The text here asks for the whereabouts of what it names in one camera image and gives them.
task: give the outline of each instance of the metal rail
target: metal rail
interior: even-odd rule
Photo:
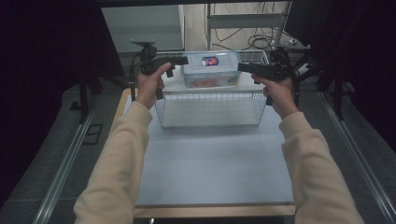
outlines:
[[[322,98],[336,129],[342,135],[346,147],[349,150],[353,161],[356,163],[356,166],[361,172],[361,176],[366,182],[367,187],[372,192],[376,202],[378,203],[379,209],[381,210],[388,224],[396,224],[396,210],[392,200],[388,196],[380,181],[376,178],[367,160],[364,159],[364,156],[361,153],[361,150],[355,139],[350,134],[349,129],[332,110],[332,101],[330,98],[323,92],[320,92],[319,95]]]
[[[58,202],[59,196],[61,195],[62,189],[64,188],[64,183],[70,173],[73,166],[75,158],[78,154],[79,147],[81,146],[82,140],[84,139],[85,133],[90,126],[93,112],[96,108],[99,96],[93,95],[90,103],[90,113],[88,114],[85,121],[79,125],[78,131],[73,138],[73,141],[67,149],[64,159],[59,166],[58,172],[52,180],[49,186],[46,196],[44,197],[43,203],[40,205],[33,224],[47,224],[52,215],[55,204]]]

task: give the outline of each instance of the cuff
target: cuff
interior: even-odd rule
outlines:
[[[285,139],[307,130],[311,130],[311,125],[306,120],[303,112],[296,112],[285,117],[279,124],[279,129]]]
[[[149,110],[136,101],[132,102],[124,117],[139,123],[145,128],[148,128],[152,121],[152,115]]]

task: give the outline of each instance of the table surface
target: table surface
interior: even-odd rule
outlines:
[[[115,119],[130,97],[125,90]],[[136,217],[294,215],[280,118],[271,106],[259,127],[163,129],[155,106],[150,112]]]

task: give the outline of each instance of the lid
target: lid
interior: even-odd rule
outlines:
[[[236,51],[193,51],[184,53],[189,64],[181,66],[182,74],[237,72],[240,63]]]

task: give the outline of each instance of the black curtain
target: black curtain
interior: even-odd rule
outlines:
[[[395,12],[394,1],[369,6],[346,49],[344,70],[356,89],[353,104],[396,152]]]
[[[40,149],[78,71],[123,76],[96,4],[2,2],[0,201],[3,203]]]

